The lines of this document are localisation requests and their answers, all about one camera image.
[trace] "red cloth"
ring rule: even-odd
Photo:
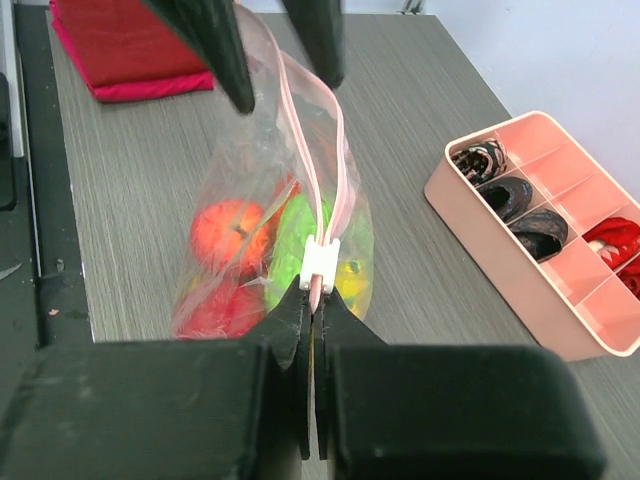
[[[640,249],[640,226],[626,218],[611,217],[593,227],[583,238],[587,242],[599,240],[605,243],[608,247],[597,253],[609,267],[616,269]]]
[[[98,100],[146,100],[213,88],[204,63],[141,0],[50,5],[54,28],[91,91],[110,92]],[[120,98],[115,86],[128,87],[125,97],[134,98]],[[132,95],[132,86],[145,88],[134,88]]]

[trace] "pink zipper seal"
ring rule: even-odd
[[[242,35],[243,43],[245,43],[245,51],[251,51],[252,53],[255,52],[258,54],[263,53],[266,56],[267,49],[271,47],[272,51],[270,53],[275,58],[264,59],[264,63],[268,63],[269,60],[275,60],[278,68],[280,80],[280,98],[278,101],[277,118],[278,127],[285,133],[287,140],[293,140],[294,145],[289,146],[295,147],[295,151],[302,160],[302,164],[307,175],[308,185],[311,187],[310,200],[312,201],[312,209],[315,211],[317,224],[313,242],[320,248],[310,247],[312,249],[310,252],[307,252],[305,249],[303,267],[306,266],[306,269],[303,268],[304,272],[301,272],[304,273],[305,280],[304,282],[301,282],[301,287],[303,289],[306,289],[307,287],[309,288],[311,311],[315,312],[320,303],[322,293],[330,293],[330,291],[333,290],[335,271],[337,270],[337,253],[334,252],[334,249],[336,248],[336,245],[339,249],[339,237],[344,233],[349,225],[356,199],[356,191],[353,185],[349,182],[347,163],[345,160],[345,154],[349,152],[349,149],[344,133],[344,116],[342,114],[342,108],[340,108],[340,104],[338,103],[336,96],[329,87],[327,87],[313,73],[280,50],[273,33],[257,15],[239,4],[236,4],[234,9],[238,19],[245,21],[247,24],[251,24],[252,27],[247,28],[246,31],[241,28],[240,33]],[[263,38],[257,38],[255,32],[261,32]],[[268,43],[271,43],[270,46],[264,45],[265,38],[269,41]],[[251,43],[260,41],[262,41],[262,43],[256,44],[255,49],[251,48]],[[329,115],[336,120],[337,191],[326,232],[324,231],[323,225],[322,197],[320,186],[318,184],[318,177],[313,158],[309,151],[307,141],[304,138],[302,126],[300,125],[300,120],[293,102],[291,86],[293,86],[293,90],[306,101],[324,108]],[[317,259],[311,259],[311,257],[306,258],[308,255],[311,257],[319,255],[320,257]],[[323,256],[331,259],[335,257],[335,268],[332,265],[333,260],[331,261],[331,264],[327,264],[326,261],[323,264]],[[327,273],[325,271],[327,268],[330,270],[332,269],[333,273]]]

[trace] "plastic zipper bag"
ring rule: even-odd
[[[256,108],[241,116],[228,100],[217,103],[223,121],[189,232],[173,333],[242,336],[300,274],[309,236],[319,247],[339,240],[334,287],[364,319],[373,228],[342,109],[324,83],[279,49],[262,20],[234,8]],[[324,280],[311,277],[314,311],[323,288],[331,288]]]

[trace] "fake fruit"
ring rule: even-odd
[[[325,226],[329,223],[331,212],[326,203],[322,203]],[[307,197],[298,194],[285,204],[276,232],[273,256],[267,279],[269,288],[265,289],[267,311],[273,310],[289,288],[293,278],[300,273],[304,246],[309,235],[316,233],[316,220]]]
[[[325,225],[331,216],[330,208],[323,203]],[[305,195],[293,197],[282,213],[276,233],[273,260],[269,267],[269,287],[265,289],[267,312],[273,310],[300,273],[307,237],[316,232],[316,222]],[[347,256],[338,264],[336,288],[349,310],[358,318],[364,318],[371,301],[372,272],[369,263]]]
[[[176,331],[182,340],[238,338],[264,318],[262,288],[222,282],[203,298],[197,289],[183,302],[178,315],[189,312]]]
[[[213,272],[222,271],[232,260],[237,262],[242,275],[260,271],[270,239],[269,227],[260,225],[263,215],[260,205],[245,200],[209,205],[191,224],[189,241],[193,255]]]
[[[372,290],[365,265],[359,260],[340,263],[335,287],[351,313],[362,320],[369,309]]]

